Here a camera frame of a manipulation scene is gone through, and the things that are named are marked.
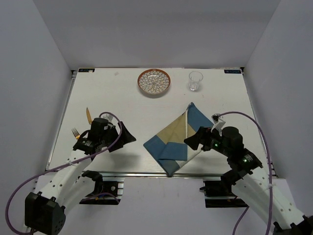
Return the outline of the blue beige placemat cloth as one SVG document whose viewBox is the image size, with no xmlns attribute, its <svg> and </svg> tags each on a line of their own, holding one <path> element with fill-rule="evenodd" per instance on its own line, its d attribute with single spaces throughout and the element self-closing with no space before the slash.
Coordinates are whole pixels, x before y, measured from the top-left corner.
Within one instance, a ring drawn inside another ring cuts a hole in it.
<svg viewBox="0 0 313 235">
<path fill-rule="evenodd" d="M 193 136 L 202 126 L 212 127 L 213 122 L 191 102 L 183 114 L 146 141 L 143 146 L 167 176 L 171 177 L 201 153 L 200 147 L 193 150 L 184 143 L 184 140 Z"/>
</svg>

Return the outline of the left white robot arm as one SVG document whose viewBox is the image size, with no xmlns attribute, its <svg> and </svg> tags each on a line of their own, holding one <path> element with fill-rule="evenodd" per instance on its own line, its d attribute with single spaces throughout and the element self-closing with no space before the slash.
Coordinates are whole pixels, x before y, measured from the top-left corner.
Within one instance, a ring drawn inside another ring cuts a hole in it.
<svg viewBox="0 0 313 235">
<path fill-rule="evenodd" d="M 57 235 L 63 228 L 69 211 L 86 196 L 97 197 L 103 191 L 103 177 L 97 171 L 86 170 L 95 154 L 107 149 L 116 151 L 136 139 L 123 122 L 119 131 L 107 117 L 95 118 L 89 130 L 74 144 L 68 166 L 60 169 L 37 193 L 25 199 L 25 225 L 46 235 Z"/>
</svg>

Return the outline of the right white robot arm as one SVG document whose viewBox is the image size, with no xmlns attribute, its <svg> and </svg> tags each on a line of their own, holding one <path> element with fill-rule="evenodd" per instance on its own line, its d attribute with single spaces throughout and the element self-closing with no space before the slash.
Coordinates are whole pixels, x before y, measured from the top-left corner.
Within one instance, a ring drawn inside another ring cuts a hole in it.
<svg viewBox="0 0 313 235">
<path fill-rule="evenodd" d="M 221 190 L 241 198 L 265 222 L 275 235 L 311 235 L 313 218 L 305 216 L 279 188 L 270 183 L 261 161 L 244 147 L 243 137 L 235 127 L 200 127 L 184 142 L 193 150 L 215 150 L 227 157 L 230 171 L 221 176 Z"/>
</svg>

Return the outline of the gold knife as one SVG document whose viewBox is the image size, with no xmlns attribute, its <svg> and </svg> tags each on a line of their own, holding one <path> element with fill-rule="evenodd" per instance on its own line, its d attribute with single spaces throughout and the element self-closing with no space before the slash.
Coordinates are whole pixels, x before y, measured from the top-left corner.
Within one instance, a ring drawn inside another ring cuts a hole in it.
<svg viewBox="0 0 313 235">
<path fill-rule="evenodd" d="M 92 118 L 91 118 L 91 115 L 90 115 L 88 107 L 86 108 L 86 116 L 87 116 L 87 120 L 88 120 L 89 125 L 91 125 Z"/>
</svg>

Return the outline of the gold fork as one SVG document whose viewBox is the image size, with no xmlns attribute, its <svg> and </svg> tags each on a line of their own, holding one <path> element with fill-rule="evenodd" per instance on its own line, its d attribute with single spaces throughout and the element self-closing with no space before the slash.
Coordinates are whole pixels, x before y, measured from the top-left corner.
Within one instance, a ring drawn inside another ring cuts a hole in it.
<svg viewBox="0 0 313 235">
<path fill-rule="evenodd" d="M 76 128 L 72 128 L 72 133 L 74 135 L 74 137 L 78 140 L 80 138 L 80 133 L 77 131 Z"/>
</svg>

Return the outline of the clear drinking glass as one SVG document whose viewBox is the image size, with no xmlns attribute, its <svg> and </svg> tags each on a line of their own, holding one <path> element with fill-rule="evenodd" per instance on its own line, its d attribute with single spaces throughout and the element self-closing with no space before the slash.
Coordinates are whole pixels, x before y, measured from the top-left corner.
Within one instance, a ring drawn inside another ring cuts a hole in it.
<svg viewBox="0 0 313 235">
<path fill-rule="evenodd" d="M 191 91 L 197 91 L 200 82 L 203 80 L 203 74 L 199 71 L 192 71 L 189 73 L 189 89 Z"/>
</svg>

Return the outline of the floral patterned ceramic bowl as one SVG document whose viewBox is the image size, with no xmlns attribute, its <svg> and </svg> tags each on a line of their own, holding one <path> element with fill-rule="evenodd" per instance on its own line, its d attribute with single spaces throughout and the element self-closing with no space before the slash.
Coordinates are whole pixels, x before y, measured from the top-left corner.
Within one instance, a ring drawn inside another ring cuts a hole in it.
<svg viewBox="0 0 313 235">
<path fill-rule="evenodd" d="M 163 70 L 149 69 L 139 75 L 137 85 L 145 94 L 159 95 L 169 89 L 171 78 L 169 74 Z"/>
</svg>

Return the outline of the right blue corner label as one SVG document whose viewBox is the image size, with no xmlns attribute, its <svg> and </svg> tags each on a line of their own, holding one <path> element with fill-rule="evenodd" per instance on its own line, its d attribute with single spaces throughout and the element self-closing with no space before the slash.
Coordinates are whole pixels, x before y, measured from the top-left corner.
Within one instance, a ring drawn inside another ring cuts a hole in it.
<svg viewBox="0 0 313 235">
<path fill-rule="evenodd" d="M 224 70 L 226 74 L 241 74 L 241 70 Z"/>
</svg>

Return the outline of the blue corner label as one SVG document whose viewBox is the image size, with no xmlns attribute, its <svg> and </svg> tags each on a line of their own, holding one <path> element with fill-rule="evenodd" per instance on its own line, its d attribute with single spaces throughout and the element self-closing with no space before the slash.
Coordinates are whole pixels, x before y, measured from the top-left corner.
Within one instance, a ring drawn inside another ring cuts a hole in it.
<svg viewBox="0 0 313 235">
<path fill-rule="evenodd" d="M 226 74 L 241 74 L 241 70 L 224 70 Z"/>
<path fill-rule="evenodd" d="M 88 72 L 88 73 L 94 72 L 94 71 L 95 71 L 95 68 L 80 68 L 78 70 L 78 72 Z"/>
</svg>

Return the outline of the left blue corner label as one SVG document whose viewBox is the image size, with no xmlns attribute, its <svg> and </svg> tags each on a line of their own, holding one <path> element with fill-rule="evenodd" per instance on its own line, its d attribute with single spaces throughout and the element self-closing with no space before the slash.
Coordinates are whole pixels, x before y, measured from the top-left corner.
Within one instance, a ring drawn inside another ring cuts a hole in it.
<svg viewBox="0 0 313 235">
<path fill-rule="evenodd" d="M 78 72 L 88 72 L 88 73 L 94 72 L 94 71 L 95 71 L 95 68 L 80 68 L 78 70 Z"/>
</svg>

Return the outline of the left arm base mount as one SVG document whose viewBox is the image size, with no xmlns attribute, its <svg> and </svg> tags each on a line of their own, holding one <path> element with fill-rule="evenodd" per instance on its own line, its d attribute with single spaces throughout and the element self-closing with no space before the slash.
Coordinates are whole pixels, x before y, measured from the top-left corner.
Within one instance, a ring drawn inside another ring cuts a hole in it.
<svg viewBox="0 0 313 235">
<path fill-rule="evenodd" d="M 124 178 L 103 175 L 101 181 L 95 183 L 94 191 L 85 196 L 81 205 L 118 205 L 124 188 Z"/>
</svg>

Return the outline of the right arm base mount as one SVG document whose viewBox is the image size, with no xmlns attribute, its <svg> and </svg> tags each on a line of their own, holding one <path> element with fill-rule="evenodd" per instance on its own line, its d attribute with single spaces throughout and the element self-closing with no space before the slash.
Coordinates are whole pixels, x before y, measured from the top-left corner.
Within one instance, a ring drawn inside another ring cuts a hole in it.
<svg viewBox="0 0 313 235">
<path fill-rule="evenodd" d="M 246 208 L 247 204 L 224 187 L 221 181 L 208 180 L 203 182 L 200 191 L 204 193 L 206 208 Z"/>
</svg>

